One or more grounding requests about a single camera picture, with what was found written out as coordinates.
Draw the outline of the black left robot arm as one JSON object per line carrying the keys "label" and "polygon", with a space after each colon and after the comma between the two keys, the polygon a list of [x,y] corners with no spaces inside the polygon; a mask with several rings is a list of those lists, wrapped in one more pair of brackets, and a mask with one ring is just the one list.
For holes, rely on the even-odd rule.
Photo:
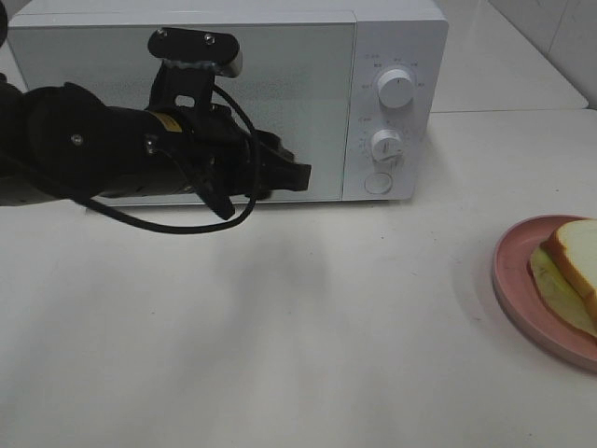
{"label": "black left robot arm", "polygon": [[215,82],[240,72],[233,35],[163,27],[147,47],[160,69],[143,109],[106,105],[74,83],[29,92],[2,84],[2,205],[70,200],[140,227],[108,201],[193,194],[225,230],[246,219],[234,197],[255,204],[308,188],[311,166]]}

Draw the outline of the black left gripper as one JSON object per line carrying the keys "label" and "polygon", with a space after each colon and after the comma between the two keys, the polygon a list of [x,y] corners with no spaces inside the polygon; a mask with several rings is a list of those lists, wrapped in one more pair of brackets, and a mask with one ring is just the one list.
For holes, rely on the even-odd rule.
{"label": "black left gripper", "polygon": [[154,139],[155,149],[139,163],[141,197],[195,194],[228,220],[234,215],[230,199],[251,196],[259,183],[259,199],[269,199],[278,190],[309,187],[311,165],[297,162],[274,133],[257,132],[259,168],[253,136],[228,106],[147,109],[143,117],[144,135]]}

